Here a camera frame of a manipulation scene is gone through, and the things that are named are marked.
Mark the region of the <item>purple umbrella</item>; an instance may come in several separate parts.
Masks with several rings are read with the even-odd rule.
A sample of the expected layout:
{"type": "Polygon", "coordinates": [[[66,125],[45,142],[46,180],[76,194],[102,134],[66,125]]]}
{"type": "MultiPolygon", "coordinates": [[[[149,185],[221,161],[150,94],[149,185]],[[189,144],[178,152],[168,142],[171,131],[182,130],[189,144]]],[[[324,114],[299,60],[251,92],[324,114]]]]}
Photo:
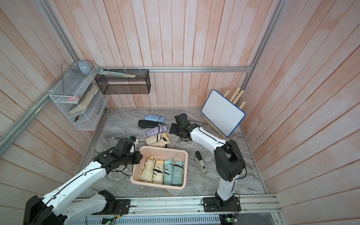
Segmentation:
{"type": "Polygon", "coordinates": [[[167,132],[167,126],[166,125],[161,125],[161,126],[157,126],[157,127],[154,127],[154,128],[151,128],[151,129],[147,130],[146,135],[147,135],[147,137],[151,137],[153,135],[162,134],[164,132],[167,132]]]}

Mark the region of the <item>tan beige umbrella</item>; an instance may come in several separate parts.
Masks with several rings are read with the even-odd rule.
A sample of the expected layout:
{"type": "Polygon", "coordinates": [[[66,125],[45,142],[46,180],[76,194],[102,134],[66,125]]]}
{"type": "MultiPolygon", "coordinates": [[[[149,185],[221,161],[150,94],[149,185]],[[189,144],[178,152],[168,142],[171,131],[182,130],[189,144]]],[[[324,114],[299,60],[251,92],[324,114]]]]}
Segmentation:
{"type": "Polygon", "coordinates": [[[155,143],[150,144],[151,147],[158,147],[158,148],[166,148],[170,145],[170,139],[168,137],[162,138],[159,141],[156,141],[155,143]]]}

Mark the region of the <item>mint green umbrella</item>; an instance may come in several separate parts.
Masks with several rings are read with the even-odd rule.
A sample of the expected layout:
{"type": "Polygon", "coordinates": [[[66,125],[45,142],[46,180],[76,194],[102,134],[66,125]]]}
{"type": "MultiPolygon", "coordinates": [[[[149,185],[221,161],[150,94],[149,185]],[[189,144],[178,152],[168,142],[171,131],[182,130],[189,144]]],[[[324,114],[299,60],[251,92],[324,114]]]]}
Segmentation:
{"type": "Polygon", "coordinates": [[[173,159],[164,161],[164,180],[163,184],[170,186],[172,183],[173,159]]]}
{"type": "Polygon", "coordinates": [[[182,186],[183,174],[184,174],[184,162],[183,161],[175,162],[172,170],[171,185],[178,187],[182,186]]]}

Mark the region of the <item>pink plastic storage box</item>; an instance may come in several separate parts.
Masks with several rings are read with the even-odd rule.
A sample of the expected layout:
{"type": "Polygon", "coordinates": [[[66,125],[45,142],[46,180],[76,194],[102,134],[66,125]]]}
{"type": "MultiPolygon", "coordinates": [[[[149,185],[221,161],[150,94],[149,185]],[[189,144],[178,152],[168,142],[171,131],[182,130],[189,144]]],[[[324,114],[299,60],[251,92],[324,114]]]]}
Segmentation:
{"type": "Polygon", "coordinates": [[[183,150],[143,146],[143,159],[134,166],[133,184],[182,190],[187,182],[188,153],[183,150]]]}

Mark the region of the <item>cream black striped umbrella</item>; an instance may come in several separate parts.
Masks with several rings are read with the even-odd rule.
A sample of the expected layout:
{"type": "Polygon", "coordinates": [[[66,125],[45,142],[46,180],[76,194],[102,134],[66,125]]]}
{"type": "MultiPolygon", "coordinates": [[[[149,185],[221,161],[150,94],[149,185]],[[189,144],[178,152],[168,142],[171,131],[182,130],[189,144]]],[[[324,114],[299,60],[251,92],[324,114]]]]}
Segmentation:
{"type": "Polygon", "coordinates": [[[163,185],[164,180],[164,160],[157,160],[153,170],[153,180],[154,184],[163,185]]]}

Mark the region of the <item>plain cream umbrella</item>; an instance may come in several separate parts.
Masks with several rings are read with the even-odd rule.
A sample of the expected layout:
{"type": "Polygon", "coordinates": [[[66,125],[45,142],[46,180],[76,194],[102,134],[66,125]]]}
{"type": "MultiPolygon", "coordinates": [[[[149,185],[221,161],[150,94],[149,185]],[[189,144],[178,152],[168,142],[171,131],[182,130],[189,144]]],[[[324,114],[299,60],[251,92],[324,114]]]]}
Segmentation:
{"type": "Polygon", "coordinates": [[[139,179],[140,182],[152,183],[155,164],[156,159],[154,157],[147,158],[139,179]]]}

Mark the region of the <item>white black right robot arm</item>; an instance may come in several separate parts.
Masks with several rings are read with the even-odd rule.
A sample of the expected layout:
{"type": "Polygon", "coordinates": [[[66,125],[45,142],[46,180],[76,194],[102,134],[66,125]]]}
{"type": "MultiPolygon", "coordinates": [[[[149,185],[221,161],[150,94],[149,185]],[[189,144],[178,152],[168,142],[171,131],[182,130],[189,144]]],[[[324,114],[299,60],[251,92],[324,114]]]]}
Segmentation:
{"type": "Polygon", "coordinates": [[[188,116],[181,113],[171,125],[170,134],[174,134],[185,141],[194,141],[201,144],[215,158],[217,173],[220,176],[219,188],[215,194],[215,200],[220,207],[228,206],[234,199],[233,189],[237,180],[243,179],[247,174],[246,163],[241,151],[234,140],[223,140],[205,131],[200,125],[190,123],[188,116]]]}

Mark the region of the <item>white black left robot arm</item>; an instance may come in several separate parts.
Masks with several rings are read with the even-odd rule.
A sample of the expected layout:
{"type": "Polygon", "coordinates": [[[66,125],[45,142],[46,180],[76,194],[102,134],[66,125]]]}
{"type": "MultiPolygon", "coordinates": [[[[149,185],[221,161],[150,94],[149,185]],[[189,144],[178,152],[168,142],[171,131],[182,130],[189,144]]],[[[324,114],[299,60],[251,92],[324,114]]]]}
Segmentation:
{"type": "Polygon", "coordinates": [[[98,154],[92,162],[69,181],[44,195],[33,196],[26,202],[23,224],[71,225],[94,213],[116,216],[119,213],[116,198],[107,190],[78,203],[73,201],[89,186],[111,172],[123,173],[120,166],[137,165],[143,158],[136,151],[138,139],[120,138],[115,147],[98,154]]]}

